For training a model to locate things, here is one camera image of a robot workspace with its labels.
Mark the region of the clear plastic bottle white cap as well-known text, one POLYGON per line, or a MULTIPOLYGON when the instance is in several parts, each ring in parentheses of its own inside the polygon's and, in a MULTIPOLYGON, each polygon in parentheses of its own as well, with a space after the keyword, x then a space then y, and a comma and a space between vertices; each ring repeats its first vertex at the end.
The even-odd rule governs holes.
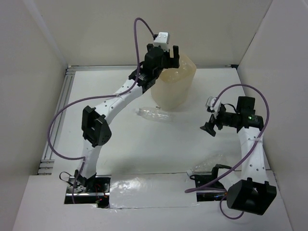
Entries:
POLYGON ((135 110, 135 113, 136 115, 153 122, 171 123, 175 118, 172 113, 163 111, 161 108, 156 107, 140 107, 135 110))

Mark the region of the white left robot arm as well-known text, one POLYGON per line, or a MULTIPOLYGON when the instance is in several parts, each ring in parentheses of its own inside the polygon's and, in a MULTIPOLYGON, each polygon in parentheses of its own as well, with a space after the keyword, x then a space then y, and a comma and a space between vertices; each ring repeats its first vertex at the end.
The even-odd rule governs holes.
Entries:
POLYGON ((103 103, 82 111, 82 137, 84 139, 81 166, 75 171, 78 187, 90 192, 95 186, 96 166, 103 145, 111 138, 110 124, 129 103, 142 96, 159 78, 164 69, 179 68, 180 54, 178 46, 164 50, 160 45, 148 44, 144 60, 139 63, 125 83, 108 96, 103 103))

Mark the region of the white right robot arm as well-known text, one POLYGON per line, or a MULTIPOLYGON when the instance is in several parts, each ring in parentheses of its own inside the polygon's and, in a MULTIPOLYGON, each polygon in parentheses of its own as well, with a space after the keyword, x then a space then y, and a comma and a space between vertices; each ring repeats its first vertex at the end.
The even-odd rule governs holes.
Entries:
POLYGON ((214 97, 206 103, 211 112, 206 126, 210 135, 215 136, 214 128, 235 128, 241 146, 241 175, 233 172, 225 176, 217 172, 210 177, 212 187, 227 190, 226 202, 230 209, 262 216, 277 195, 275 186, 270 185, 266 173, 263 136, 263 118, 256 115, 255 99, 240 96, 235 112, 227 112, 225 105, 214 97))

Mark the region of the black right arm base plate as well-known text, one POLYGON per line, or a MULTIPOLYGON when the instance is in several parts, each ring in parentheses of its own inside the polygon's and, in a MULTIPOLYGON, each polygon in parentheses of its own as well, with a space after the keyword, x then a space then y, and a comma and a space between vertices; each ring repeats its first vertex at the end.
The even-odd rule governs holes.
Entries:
MULTIPOLYGON (((194 175, 190 176, 190 179, 195 182, 196 187, 200 187, 202 185, 205 185, 205 184, 211 182, 214 179, 214 177, 210 174, 206 174, 206 175, 196 175, 196 174, 194 174, 194 175)), ((226 190, 225 187, 223 186, 223 184, 220 183, 219 181, 216 181, 213 184, 209 185, 209 188, 226 190)))

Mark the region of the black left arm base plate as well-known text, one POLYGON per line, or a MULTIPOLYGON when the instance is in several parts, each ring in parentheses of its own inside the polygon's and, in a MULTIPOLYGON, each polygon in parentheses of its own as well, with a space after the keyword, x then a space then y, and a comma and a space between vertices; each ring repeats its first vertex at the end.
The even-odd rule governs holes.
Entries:
POLYGON ((74 196, 109 196, 110 177, 96 176, 91 188, 86 189, 78 183, 74 188, 74 196))

